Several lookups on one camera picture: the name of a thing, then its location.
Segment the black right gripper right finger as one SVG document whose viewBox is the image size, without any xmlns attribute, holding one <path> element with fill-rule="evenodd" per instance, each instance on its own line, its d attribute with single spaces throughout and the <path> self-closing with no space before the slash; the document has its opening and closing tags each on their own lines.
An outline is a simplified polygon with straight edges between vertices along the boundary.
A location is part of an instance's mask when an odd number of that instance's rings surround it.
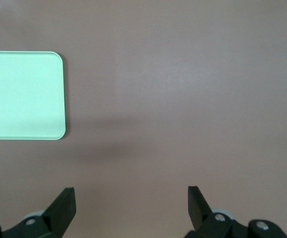
<svg viewBox="0 0 287 238">
<path fill-rule="evenodd" d="M 188 213 L 194 230 L 187 238 L 286 238 L 287 234 L 275 223 L 255 219 L 247 226 L 222 211 L 214 212 L 199 187 L 188 187 Z"/>
</svg>

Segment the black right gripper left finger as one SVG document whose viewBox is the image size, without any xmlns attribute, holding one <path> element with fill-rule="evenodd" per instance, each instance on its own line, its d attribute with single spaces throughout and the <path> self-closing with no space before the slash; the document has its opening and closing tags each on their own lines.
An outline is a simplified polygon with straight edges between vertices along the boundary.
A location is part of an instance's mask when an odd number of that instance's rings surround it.
<svg viewBox="0 0 287 238">
<path fill-rule="evenodd" d="M 75 190 L 65 188 L 41 214 L 23 219 L 2 232 L 3 238 L 61 238 L 76 214 Z"/>
</svg>

